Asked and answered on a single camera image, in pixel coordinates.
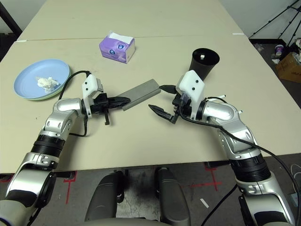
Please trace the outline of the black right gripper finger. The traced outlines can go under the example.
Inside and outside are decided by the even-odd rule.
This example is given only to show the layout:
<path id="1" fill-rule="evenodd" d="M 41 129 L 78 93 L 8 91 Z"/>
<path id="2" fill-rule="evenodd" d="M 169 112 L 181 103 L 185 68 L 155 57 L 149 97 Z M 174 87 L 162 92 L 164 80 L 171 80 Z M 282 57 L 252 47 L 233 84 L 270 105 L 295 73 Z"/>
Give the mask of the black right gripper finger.
<path id="1" fill-rule="evenodd" d="M 159 87 L 161 90 L 170 93 L 170 94 L 175 94 L 176 93 L 176 87 L 175 85 L 161 85 Z"/>
<path id="2" fill-rule="evenodd" d="M 175 120 L 174 115 L 171 115 L 171 114 L 165 112 L 165 110 L 163 108 L 160 108 L 156 105 L 148 105 L 148 106 L 159 117 L 161 117 L 163 119 L 166 119 L 168 121 L 174 121 Z"/>

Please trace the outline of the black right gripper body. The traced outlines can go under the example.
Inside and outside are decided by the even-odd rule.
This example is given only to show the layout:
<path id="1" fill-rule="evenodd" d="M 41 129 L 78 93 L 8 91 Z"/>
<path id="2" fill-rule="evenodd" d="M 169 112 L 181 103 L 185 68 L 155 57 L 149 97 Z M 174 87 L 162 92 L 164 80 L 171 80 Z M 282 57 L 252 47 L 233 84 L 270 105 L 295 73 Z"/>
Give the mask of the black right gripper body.
<path id="1" fill-rule="evenodd" d="M 188 121 L 191 115 L 191 99 L 187 94 L 180 95 L 177 93 L 172 101 L 174 105 L 174 115 L 171 122 L 175 124 L 180 116 L 183 120 Z"/>

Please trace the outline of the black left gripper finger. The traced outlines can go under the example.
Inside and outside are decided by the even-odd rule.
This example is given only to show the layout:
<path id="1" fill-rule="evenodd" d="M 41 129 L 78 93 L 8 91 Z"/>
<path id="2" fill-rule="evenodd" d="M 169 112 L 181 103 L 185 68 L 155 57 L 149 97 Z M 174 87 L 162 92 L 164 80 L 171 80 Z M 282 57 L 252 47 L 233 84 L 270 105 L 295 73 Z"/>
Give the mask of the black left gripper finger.
<path id="1" fill-rule="evenodd" d="M 109 103 L 130 103 L 131 99 L 128 97 L 109 97 L 108 98 Z"/>
<path id="2" fill-rule="evenodd" d="M 130 103 L 130 100 L 110 100 L 108 109 L 120 108 Z"/>

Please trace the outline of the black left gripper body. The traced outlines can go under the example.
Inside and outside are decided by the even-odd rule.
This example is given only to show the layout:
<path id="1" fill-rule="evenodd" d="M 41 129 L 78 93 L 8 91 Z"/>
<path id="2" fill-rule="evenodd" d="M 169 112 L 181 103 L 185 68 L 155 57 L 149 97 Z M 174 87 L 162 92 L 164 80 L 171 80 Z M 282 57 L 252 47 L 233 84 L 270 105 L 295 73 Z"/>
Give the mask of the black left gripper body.
<path id="1" fill-rule="evenodd" d="M 105 125 L 109 125 L 109 99 L 106 93 L 99 94 L 93 99 L 94 104 L 90 106 L 91 114 L 100 114 L 105 116 Z"/>

